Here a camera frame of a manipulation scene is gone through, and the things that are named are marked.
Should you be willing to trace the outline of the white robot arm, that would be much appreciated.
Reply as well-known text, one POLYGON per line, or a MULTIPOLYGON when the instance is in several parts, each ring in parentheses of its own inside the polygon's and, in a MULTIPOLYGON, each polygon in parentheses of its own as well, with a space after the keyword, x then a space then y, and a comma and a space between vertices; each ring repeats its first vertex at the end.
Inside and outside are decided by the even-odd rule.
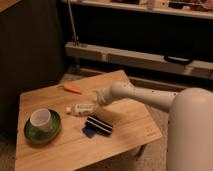
POLYGON ((115 82, 97 93, 102 106, 124 98, 169 113, 166 171, 213 171, 213 92, 160 91, 115 82))

